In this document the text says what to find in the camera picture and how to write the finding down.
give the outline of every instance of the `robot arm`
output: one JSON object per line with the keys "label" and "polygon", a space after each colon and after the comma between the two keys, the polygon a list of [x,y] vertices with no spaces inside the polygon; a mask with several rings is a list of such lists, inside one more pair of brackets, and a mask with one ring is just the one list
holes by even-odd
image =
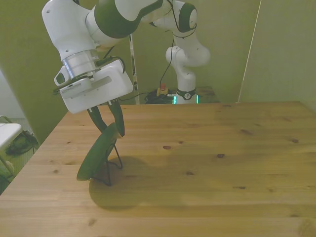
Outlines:
{"label": "robot arm", "polygon": [[78,113],[133,91],[119,60],[98,66],[96,47],[115,45],[141,21],[173,31],[178,46],[170,48],[166,57],[171,61],[173,56],[178,96],[184,103],[194,101],[196,79],[186,66],[202,66],[210,54],[196,37],[197,11],[193,5],[174,0],[98,0],[88,10],[73,0],[50,0],[42,16],[64,64],[55,83],[70,112]]}

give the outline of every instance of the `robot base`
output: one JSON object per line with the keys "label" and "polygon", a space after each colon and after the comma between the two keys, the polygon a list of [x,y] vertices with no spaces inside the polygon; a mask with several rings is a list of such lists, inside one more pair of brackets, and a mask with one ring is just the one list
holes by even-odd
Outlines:
{"label": "robot base", "polygon": [[185,100],[182,96],[176,95],[174,97],[174,104],[198,104],[199,103],[199,96],[194,95],[190,100]]}

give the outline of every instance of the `white chair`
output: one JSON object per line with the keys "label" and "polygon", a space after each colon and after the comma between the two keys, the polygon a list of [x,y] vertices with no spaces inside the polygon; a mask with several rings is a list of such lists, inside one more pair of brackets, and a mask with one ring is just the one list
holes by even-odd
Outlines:
{"label": "white chair", "polygon": [[[12,123],[7,117],[0,116],[0,119],[5,119],[7,123],[0,123],[0,150],[8,146],[18,135],[23,132],[22,126],[17,123]],[[14,176],[13,170],[0,156],[0,161],[8,169],[10,174]]]}

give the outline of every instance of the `wooden table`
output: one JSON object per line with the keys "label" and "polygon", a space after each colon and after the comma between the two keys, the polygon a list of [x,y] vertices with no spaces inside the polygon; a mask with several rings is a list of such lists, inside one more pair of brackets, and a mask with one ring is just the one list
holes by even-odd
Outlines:
{"label": "wooden table", "polygon": [[67,114],[0,197],[1,237],[316,236],[316,115],[302,104],[123,112],[114,186],[76,180],[99,131]]}

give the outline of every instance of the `green wall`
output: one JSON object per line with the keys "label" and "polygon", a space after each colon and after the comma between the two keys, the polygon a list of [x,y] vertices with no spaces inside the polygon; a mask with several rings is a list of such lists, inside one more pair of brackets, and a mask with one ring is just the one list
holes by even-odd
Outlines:
{"label": "green wall", "polygon": [[[211,50],[209,65],[194,68],[198,86],[212,86],[222,102],[236,102],[249,54],[260,0],[185,0],[197,7],[197,35]],[[171,47],[171,32],[141,24],[133,34],[139,92],[159,87],[167,67],[166,50]],[[171,68],[164,82],[176,87]]]}
{"label": "green wall", "polygon": [[[62,63],[41,17],[46,2],[0,1],[0,69],[40,143],[67,112],[61,97],[52,95],[53,79]],[[80,3],[92,8],[96,1]],[[114,53],[125,59],[131,75],[129,41],[122,42]]]}
{"label": "green wall", "polygon": [[302,101],[316,110],[316,1],[262,0],[242,102]]}

